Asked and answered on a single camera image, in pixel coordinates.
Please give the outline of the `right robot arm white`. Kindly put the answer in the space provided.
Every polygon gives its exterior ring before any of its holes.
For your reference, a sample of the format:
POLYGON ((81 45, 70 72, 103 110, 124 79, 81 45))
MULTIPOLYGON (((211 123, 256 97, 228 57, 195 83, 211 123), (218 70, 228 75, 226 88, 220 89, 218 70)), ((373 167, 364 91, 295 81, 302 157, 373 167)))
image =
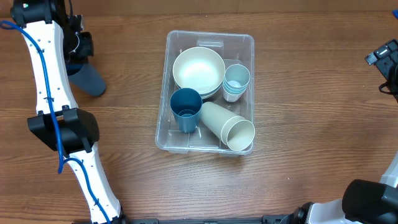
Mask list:
MULTIPOLYGON (((397 98, 397 40, 392 39, 366 56, 386 79, 381 93, 397 98)), ((327 203, 306 203, 285 216, 281 223, 397 224, 397 156, 379 182, 355 179, 343 198, 327 203)))

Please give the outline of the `grey small cup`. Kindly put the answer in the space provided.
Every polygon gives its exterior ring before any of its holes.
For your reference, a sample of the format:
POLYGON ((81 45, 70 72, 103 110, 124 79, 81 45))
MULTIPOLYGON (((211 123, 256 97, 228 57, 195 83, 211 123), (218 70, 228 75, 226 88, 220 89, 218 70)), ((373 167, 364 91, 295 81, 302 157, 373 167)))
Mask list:
POLYGON ((224 76, 224 83, 228 88, 238 90, 246 88, 250 82, 250 71, 241 64, 230 65, 224 76))

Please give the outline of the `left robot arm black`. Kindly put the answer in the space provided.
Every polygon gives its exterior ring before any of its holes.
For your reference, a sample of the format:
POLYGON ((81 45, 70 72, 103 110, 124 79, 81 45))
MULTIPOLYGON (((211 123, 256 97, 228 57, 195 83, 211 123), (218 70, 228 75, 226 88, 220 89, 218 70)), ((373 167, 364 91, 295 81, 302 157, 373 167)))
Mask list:
POLYGON ((127 223, 100 161, 100 132, 93 114, 82 110, 71 84, 99 97, 106 84, 88 58, 94 54, 92 36, 83 17, 65 8, 64 0, 14 1, 12 22, 1 28, 19 31, 28 46, 34 71, 36 115, 29 130, 58 154, 58 172, 74 172, 90 209, 91 223, 127 223))

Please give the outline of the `cream tall cup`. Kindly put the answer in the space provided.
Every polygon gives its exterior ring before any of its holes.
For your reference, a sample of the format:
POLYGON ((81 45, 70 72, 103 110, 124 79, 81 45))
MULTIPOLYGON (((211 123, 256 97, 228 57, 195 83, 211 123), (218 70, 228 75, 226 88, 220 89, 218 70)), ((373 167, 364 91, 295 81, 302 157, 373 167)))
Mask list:
POLYGON ((201 121, 225 145, 233 126, 246 119, 210 101, 202 104, 201 121))
POLYGON ((232 151, 247 148, 253 142, 254 136, 254 125, 241 116, 230 118, 221 129, 221 140, 232 151))

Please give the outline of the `cream tall cup front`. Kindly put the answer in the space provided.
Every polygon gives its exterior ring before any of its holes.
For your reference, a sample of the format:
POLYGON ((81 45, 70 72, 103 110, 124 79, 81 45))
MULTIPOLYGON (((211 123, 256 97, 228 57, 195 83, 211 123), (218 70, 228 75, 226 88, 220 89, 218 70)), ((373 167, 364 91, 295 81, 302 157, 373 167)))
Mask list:
POLYGON ((202 104, 201 121, 225 145, 233 126, 246 119, 210 101, 202 104))

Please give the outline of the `pink small cup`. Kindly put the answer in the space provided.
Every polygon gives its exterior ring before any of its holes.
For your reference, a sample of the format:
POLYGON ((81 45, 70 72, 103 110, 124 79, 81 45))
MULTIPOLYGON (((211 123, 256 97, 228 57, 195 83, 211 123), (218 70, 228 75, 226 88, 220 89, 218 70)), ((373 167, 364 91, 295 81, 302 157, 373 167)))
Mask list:
POLYGON ((242 93, 230 93, 228 91, 223 90, 223 98, 228 102, 236 102, 240 99, 242 93))

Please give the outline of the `cream bowl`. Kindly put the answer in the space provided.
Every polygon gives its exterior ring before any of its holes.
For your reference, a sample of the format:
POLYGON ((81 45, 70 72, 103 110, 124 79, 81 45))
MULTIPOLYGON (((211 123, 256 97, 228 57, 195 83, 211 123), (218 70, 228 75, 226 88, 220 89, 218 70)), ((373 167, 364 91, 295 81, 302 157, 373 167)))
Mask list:
POLYGON ((204 100, 204 99, 207 99, 207 98, 210 98, 211 96, 213 96, 219 89, 220 89, 220 85, 217 87, 217 88, 215 88, 213 91, 211 91, 211 92, 209 92, 209 93, 203 93, 203 94, 200 94, 200 96, 201 96, 201 98, 204 100))
POLYGON ((180 87, 203 93, 214 89, 223 81, 225 63, 214 50, 192 47, 175 59, 172 71, 174 81, 180 87))

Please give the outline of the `dark blue tall cup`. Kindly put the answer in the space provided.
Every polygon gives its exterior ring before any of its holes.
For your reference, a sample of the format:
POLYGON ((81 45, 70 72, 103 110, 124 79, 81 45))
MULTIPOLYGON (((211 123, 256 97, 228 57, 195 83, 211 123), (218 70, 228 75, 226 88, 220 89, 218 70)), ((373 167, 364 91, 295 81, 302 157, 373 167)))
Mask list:
POLYGON ((200 94, 192 88, 181 88, 173 93, 170 107, 181 132, 192 133, 196 130, 202 104, 200 94))
POLYGON ((90 63, 66 65, 70 82, 85 93, 100 97, 106 91, 106 83, 90 63))

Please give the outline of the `light blue small cup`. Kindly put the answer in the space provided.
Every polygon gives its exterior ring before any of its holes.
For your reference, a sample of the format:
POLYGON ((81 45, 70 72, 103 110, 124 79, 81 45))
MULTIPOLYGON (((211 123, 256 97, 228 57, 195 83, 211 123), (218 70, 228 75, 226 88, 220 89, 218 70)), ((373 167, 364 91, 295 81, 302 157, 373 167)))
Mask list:
POLYGON ((240 82, 232 80, 229 82, 224 81, 223 88, 228 92, 238 94, 244 92, 247 88, 247 85, 242 85, 240 82))

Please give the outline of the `mint green small cup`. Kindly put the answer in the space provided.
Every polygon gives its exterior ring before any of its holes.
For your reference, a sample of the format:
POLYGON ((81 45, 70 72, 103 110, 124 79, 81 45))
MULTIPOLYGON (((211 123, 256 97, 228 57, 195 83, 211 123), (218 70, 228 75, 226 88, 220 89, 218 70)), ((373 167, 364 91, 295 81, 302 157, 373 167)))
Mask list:
POLYGON ((247 88, 245 87, 245 88, 242 88, 239 90, 235 90, 235 89, 231 89, 228 86, 223 85, 223 91, 230 95, 242 95, 246 91, 246 89, 247 88))

